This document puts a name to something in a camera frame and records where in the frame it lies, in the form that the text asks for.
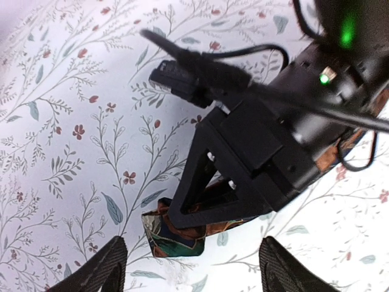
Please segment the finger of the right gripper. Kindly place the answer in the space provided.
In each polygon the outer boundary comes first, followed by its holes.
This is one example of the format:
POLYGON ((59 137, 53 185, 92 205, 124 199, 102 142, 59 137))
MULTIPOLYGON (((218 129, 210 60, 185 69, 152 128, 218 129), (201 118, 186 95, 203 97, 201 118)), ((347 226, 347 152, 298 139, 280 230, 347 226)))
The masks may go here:
POLYGON ((197 127, 168 210, 177 229, 256 218, 271 212, 249 172, 209 121, 197 127))

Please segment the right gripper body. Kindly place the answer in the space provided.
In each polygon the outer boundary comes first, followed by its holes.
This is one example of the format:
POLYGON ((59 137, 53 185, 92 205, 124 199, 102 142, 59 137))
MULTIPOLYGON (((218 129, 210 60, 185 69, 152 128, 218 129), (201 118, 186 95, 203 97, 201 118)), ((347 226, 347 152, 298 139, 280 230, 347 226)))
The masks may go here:
POLYGON ((326 30, 267 86, 229 94, 213 112, 210 149, 234 199, 223 208, 279 210, 319 175, 319 157, 370 129, 388 83, 385 1, 317 1, 326 30), (384 27, 378 35, 374 30, 384 27))

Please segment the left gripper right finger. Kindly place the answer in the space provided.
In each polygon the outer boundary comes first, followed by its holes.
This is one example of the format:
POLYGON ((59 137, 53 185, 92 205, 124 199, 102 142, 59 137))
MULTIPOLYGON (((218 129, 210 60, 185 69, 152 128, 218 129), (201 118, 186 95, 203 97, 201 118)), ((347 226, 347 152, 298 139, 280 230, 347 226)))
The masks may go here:
POLYGON ((275 238, 263 238, 259 248, 262 289, 265 292, 328 292, 336 289, 310 272, 275 238))

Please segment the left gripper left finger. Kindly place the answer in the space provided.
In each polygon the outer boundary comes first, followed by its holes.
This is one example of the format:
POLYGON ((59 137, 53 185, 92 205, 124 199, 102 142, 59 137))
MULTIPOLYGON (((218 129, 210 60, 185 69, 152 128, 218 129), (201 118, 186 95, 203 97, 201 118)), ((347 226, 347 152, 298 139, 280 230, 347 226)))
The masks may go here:
POLYGON ((51 292, 123 292, 128 250, 115 236, 75 273, 49 288, 51 292))

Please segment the brown green patterned tie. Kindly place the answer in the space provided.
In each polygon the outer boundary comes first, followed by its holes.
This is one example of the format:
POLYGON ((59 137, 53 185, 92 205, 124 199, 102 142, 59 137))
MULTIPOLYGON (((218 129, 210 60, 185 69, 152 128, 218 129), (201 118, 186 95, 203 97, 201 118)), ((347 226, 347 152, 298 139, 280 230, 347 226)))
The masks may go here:
MULTIPOLYGON (((388 86, 377 97, 376 112, 380 113, 387 103, 388 86)), ((359 130, 350 136, 346 140, 345 146, 341 147, 345 151, 344 154, 348 154, 364 135, 365 132, 359 130)), ((335 146, 332 146, 318 159, 317 162, 321 174, 314 182, 322 178, 323 175, 327 174, 340 163, 337 154, 338 150, 335 146)), ((150 245, 151 253, 156 258, 199 256, 204 252, 206 237, 228 231, 257 218, 262 219, 266 215, 272 215, 273 213, 273 211, 268 211, 262 216, 178 229, 173 226, 168 215, 171 202, 172 199, 170 198, 164 197, 158 199, 156 210, 142 214, 143 228, 150 245), (173 247, 168 248, 162 246, 170 244, 173 247)))

